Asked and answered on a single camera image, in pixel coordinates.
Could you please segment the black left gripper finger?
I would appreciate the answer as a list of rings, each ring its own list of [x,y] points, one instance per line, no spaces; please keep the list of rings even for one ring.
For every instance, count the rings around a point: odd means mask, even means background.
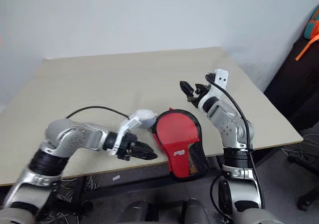
[[[134,158],[142,160],[154,160],[158,158],[157,154],[154,151],[149,150],[132,149],[130,155]]]
[[[135,150],[139,152],[154,153],[154,150],[146,143],[136,141]]]

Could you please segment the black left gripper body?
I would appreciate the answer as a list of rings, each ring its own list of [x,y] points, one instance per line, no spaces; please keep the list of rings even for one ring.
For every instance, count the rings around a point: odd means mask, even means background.
[[[137,136],[132,133],[126,133],[121,141],[120,147],[116,153],[118,159],[129,161],[131,157],[135,157],[136,154],[131,148],[131,145],[138,140]]]

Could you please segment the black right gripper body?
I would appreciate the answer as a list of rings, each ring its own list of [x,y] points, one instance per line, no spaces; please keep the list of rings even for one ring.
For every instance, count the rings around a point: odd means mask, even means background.
[[[211,88],[211,86],[210,85],[207,85],[207,93],[209,92],[209,90],[210,90],[210,88]],[[199,102],[200,102],[200,100],[207,94],[196,94],[195,93],[195,90],[196,89],[194,89],[194,93],[193,93],[193,95],[194,95],[194,97],[187,97],[187,101],[188,102],[190,102],[190,103],[192,103],[196,108],[198,107],[198,105],[199,105]]]

